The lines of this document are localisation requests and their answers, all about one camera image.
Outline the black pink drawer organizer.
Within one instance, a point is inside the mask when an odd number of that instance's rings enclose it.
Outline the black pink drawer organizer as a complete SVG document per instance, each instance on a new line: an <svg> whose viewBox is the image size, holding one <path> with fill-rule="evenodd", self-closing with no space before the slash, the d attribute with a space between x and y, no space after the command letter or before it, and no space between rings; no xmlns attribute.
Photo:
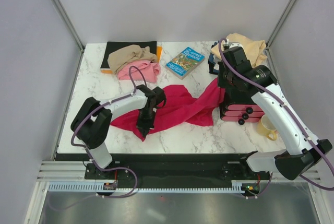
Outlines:
<svg viewBox="0 0 334 224"><path fill-rule="evenodd" d="M225 90L219 111L221 120L237 122L239 125L257 123L265 114L246 92L238 91L236 88Z"/></svg>

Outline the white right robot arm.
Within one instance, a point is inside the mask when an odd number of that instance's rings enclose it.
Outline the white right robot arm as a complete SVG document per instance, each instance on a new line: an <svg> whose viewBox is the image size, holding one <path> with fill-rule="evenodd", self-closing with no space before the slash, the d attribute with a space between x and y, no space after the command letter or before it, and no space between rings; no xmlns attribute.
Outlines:
<svg viewBox="0 0 334 224"><path fill-rule="evenodd" d="M251 179L260 171L279 172L288 180L295 180L304 172L327 159L332 149L328 139L320 139L300 119L288 103L281 87L270 69L264 65L252 67L240 46L220 50L218 85L230 85L246 92L274 125L285 149L275 152L254 152L239 165L239 173Z"/></svg>

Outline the magenta t shirt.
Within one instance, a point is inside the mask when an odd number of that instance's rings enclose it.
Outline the magenta t shirt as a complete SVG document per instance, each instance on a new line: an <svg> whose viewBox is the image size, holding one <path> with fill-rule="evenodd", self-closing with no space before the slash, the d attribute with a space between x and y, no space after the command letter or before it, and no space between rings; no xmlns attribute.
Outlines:
<svg viewBox="0 0 334 224"><path fill-rule="evenodd" d="M212 113L223 101L225 89L217 85L214 79L198 97L194 98L183 85L169 85L163 88L166 104L157 109L154 130L150 134L161 132L181 123L198 126L212 126Z"/></svg>

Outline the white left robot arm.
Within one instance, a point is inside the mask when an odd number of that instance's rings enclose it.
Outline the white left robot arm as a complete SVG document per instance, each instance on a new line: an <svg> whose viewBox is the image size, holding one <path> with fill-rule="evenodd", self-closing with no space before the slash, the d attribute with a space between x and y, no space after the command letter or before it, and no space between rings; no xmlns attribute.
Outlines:
<svg viewBox="0 0 334 224"><path fill-rule="evenodd" d="M73 131L71 145L82 147L96 165L96 172L104 179L114 174L112 156L106 147L110 123L129 112L138 111L135 128L142 137L154 129L154 120L159 104L166 104L166 95L160 87L149 89L139 85L134 91L99 101L93 97L86 99L70 125Z"/></svg>

